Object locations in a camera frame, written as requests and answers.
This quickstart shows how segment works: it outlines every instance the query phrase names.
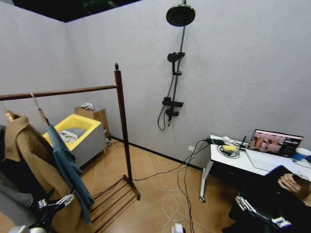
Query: black ceiling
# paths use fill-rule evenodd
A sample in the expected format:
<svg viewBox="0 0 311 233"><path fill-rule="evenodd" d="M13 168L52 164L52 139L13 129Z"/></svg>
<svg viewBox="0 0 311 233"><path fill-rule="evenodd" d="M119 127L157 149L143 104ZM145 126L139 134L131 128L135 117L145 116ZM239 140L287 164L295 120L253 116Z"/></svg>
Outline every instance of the black ceiling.
<svg viewBox="0 0 311 233"><path fill-rule="evenodd" d="M69 22L139 0L13 0L14 5L38 14Z"/></svg>

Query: person's hand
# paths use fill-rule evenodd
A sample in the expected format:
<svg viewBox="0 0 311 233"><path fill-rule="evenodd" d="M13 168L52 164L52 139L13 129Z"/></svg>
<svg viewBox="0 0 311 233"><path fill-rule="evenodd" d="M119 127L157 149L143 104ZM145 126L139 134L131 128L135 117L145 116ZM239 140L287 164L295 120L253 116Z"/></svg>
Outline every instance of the person's hand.
<svg viewBox="0 0 311 233"><path fill-rule="evenodd" d="M301 190L301 186L293 179L293 174L285 174L281 176L277 183L280 185L280 187L294 194L298 194Z"/></svg>

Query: wooden clothes rack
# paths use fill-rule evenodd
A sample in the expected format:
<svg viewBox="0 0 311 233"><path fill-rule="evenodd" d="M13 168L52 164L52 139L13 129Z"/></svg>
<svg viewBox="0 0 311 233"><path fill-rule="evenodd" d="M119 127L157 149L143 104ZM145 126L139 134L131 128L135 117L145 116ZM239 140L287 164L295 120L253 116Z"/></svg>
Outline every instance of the wooden clothes rack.
<svg viewBox="0 0 311 233"><path fill-rule="evenodd" d="M106 191L113 189L116 185L124 180L126 183L117 191L112 193L108 198L104 201L100 202L97 206L95 206L90 212L93 213L97 210L101 205L103 205L107 200L113 197L116 193L122 190L125 186L130 186L131 189L124 193L121 197L119 197L115 202L113 202L106 210L102 211L97 217L92 220L92 223L96 222L97 220L101 219L101 217L111 209L115 204L117 204L120 200L122 200L130 191L134 192L134 196L130 198L120 209L118 209L107 221L105 221L96 231L95 233L99 232L110 220L112 220L122 209L124 209L134 198L140 200L140 192L136 189L133 178L132 178L132 168L131 168L131 159L130 159L130 150L129 150L129 143L128 143L128 135L127 135L127 126L126 126L126 117L125 117L125 107L124 107L124 96L123 96L123 86L122 86L122 78L121 78L121 71L119 71L119 65L115 64L115 79L116 85L110 86L97 86L97 87L88 87L88 88L79 88L79 89L70 89L70 90L58 90L58 91L44 91L44 92L34 92L32 93L22 93L22 94L9 94L9 95L0 95L0 101L5 100L19 100L19 99L29 99L33 97L44 97L44 96L57 96L57 95L66 95L66 94L73 94L73 93L81 93L81 92L91 92L91 91L100 91L100 90L108 90L108 89L116 89L118 94L118 102L119 102L119 110L120 110L120 117L121 117L121 125L122 125L122 134L123 134L123 143L124 143L124 150L125 150L125 158L126 158L126 165L127 165L127 174L123 175L123 177L115 182L113 185L108 187L105 191L103 191L100 195L96 196L94 199L98 199L101 195L103 195Z"/></svg>

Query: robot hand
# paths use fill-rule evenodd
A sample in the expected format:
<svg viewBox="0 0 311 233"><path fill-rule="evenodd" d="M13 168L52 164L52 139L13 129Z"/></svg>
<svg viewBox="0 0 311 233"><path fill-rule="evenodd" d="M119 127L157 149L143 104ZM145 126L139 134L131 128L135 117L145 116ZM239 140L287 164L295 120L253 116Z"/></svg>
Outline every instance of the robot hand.
<svg viewBox="0 0 311 233"><path fill-rule="evenodd" d="M27 226L19 226L12 228L9 233L47 233L50 230L52 220L56 213L64 209L74 199L74 192L64 196L60 200L54 200L47 203L45 199L38 201L40 218L27 229Z"/></svg>

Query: laptop screen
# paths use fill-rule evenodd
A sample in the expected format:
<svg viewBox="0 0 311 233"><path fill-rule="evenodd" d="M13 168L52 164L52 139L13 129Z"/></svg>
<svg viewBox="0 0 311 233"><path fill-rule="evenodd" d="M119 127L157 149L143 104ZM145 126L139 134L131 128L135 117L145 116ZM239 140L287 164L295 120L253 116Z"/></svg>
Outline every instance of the laptop screen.
<svg viewBox="0 0 311 233"><path fill-rule="evenodd" d="M302 136L255 130L247 148L291 158L302 139Z"/></svg>

